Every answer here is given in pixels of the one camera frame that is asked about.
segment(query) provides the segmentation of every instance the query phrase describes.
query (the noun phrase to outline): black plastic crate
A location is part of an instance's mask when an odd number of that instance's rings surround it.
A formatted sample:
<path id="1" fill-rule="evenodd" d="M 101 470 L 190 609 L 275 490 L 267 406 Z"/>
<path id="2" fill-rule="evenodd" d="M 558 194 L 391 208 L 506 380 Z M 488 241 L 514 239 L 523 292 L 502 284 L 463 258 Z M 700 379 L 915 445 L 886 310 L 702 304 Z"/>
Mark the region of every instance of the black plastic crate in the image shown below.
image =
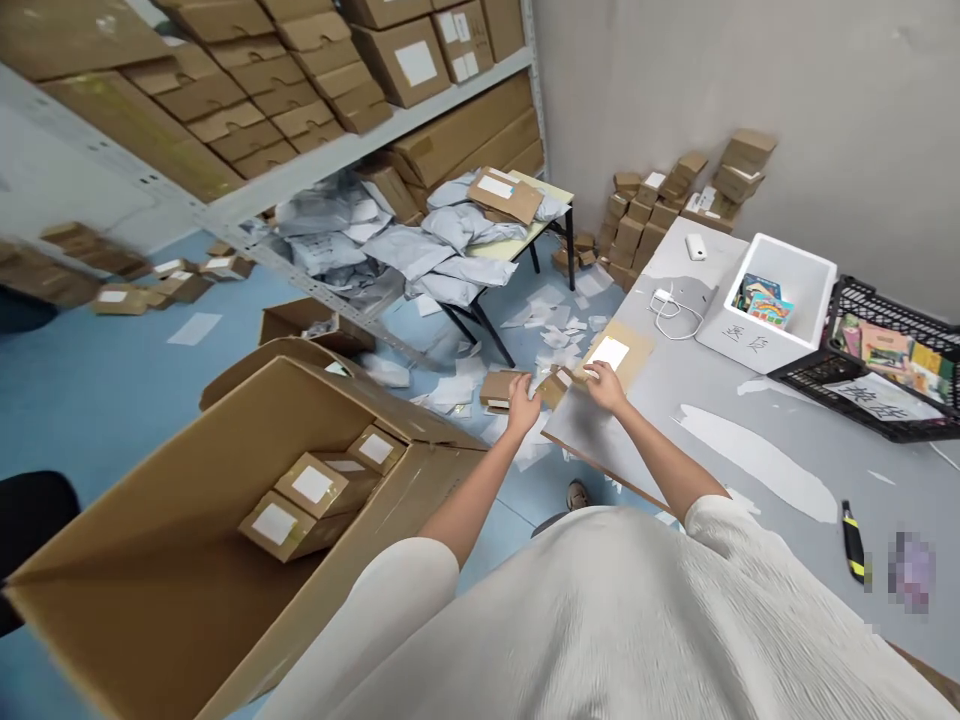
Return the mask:
<path id="1" fill-rule="evenodd" d="M 883 421 L 878 420 L 855 403 L 827 390 L 828 385 L 843 380 L 854 380 L 870 370 L 866 364 L 841 349 L 833 338 L 837 319 L 847 313 L 887 330 L 910 335 L 919 343 L 936 350 L 947 360 L 956 363 L 948 390 L 948 402 L 939 403 L 905 385 L 905 392 L 939 410 L 944 417 L 936 420 Z M 960 438 L 960 325 L 948 325 L 915 310 L 877 295 L 877 290 L 850 275 L 841 275 L 833 290 L 830 318 L 824 330 L 820 349 L 806 357 L 784 365 L 769 373 L 769 377 L 813 398 L 821 405 L 835 410 L 854 422 L 865 425 L 896 443 L 955 440 Z"/>

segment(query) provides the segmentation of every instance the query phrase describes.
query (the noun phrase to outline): yellow box cutter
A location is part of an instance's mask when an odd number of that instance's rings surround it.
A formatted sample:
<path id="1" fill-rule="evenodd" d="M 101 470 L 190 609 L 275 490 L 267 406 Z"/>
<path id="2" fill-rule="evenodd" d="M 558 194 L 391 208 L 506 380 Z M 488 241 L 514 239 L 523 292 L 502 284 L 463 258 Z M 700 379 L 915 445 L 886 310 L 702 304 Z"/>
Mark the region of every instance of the yellow box cutter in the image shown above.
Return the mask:
<path id="1" fill-rule="evenodd" d="M 863 542 L 860 540 L 860 526 L 857 525 L 853 513 L 850 512 L 850 501 L 844 500 L 842 507 L 843 546 L 847 550 L 847 564 L 850 566 L 853 579 L 863 585 L 866 570 L 863 567 Z"/>

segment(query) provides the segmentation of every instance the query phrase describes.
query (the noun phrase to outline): person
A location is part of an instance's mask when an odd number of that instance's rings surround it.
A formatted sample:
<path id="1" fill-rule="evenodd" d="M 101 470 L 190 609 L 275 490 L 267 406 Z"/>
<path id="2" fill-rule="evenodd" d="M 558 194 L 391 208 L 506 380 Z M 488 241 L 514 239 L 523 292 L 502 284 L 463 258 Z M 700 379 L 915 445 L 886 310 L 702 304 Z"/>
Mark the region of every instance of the person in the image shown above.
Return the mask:
<path id="1" fill-rule="evenodd" d="M 455 598 L 540 413 L 518 378 L 503 436 L 417 537 L 367 566 L 259 720 L 960 717 L 645 420 L 608 365 L 587 369 L 687 536 L 585 507 Z"/>

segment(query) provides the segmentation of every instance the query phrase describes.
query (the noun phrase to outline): white clothing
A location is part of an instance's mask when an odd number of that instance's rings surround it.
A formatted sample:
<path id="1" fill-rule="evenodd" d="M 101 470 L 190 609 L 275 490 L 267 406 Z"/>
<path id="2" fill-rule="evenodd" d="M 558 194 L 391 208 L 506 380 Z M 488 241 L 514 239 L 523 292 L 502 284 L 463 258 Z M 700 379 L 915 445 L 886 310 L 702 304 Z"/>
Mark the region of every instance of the white clothing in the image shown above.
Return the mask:
<path id="1" fill-rule="evenodd" d="M 580 510 L 456 599 L 450 550 L 399 542 L 258 720 L 960 717 L 731 500 L 686 530 Z"/>

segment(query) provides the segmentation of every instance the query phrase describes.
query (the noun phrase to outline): hand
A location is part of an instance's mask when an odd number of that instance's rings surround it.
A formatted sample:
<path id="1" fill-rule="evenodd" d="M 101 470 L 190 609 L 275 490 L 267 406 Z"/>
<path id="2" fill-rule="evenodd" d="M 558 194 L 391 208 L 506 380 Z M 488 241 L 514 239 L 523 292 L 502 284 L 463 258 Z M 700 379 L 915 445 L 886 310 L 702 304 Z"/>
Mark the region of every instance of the hand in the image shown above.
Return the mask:
<path id="1" fill-rule="evenodd" d="M 587 389 L 590 396 L 600 407 L 610 412 L 616 412 L 624 405 L 628 405 L 627 396 L 620 386 L 620 378 L 613 371 L 613 368 L 603 360 L 597 360 L 589 365 L 583 366 L 584 370 L 592 370 L 598 376 L 587 376 Z"/>
<path id="2" fill-rule="evenodd" d="M 510 419 L 507 432 L 523 438 L 540 417 L 540 396 L 530 394 L 530 374 L 517 375 L 510 381 Z"/>

